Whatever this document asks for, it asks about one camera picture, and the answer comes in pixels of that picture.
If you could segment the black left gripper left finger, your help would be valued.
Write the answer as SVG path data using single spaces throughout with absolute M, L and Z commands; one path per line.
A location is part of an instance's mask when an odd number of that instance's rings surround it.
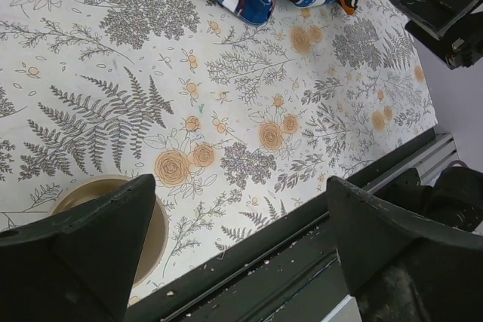
M 141 175 L 1 233 L 3 321 L 122 321 L 155 205 Z

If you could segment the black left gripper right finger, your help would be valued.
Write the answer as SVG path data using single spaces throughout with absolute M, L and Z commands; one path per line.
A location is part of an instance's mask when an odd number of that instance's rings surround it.
M 363 321 L 480 321 L 482 237 L 333 176 L 328 211 Z

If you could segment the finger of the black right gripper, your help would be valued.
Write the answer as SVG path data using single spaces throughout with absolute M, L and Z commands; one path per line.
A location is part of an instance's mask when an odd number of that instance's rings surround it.
M 482 58 L 482 0 L 389 0 L 409 22 L 405 29 L 449 69 Z

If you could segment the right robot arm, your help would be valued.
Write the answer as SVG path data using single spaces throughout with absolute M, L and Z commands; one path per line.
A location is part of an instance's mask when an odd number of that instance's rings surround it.
M 482 56 L 482 0 L 390 0 L 406 30 L 450 69 Z M 397 182 L 373 195 L 327 184 L 343 276 L 364 321 L 482 319 L 482 174 L 445 168 L 433 186 Z

